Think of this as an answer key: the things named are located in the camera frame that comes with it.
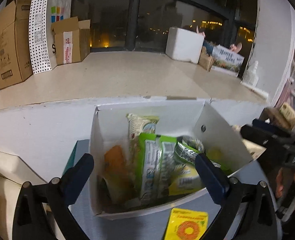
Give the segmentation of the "right hand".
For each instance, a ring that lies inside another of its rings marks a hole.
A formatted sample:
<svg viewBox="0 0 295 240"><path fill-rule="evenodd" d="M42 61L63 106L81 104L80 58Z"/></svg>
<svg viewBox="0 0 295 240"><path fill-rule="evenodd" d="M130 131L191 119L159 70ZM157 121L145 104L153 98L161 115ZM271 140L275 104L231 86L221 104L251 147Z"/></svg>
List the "right hand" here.
<svg viewBox="0 0 295 240"><path fill-rule="evenodd" d="M290 168L280 168L276 176L276 216L286 222L295 211L295 171Z"/></svg>

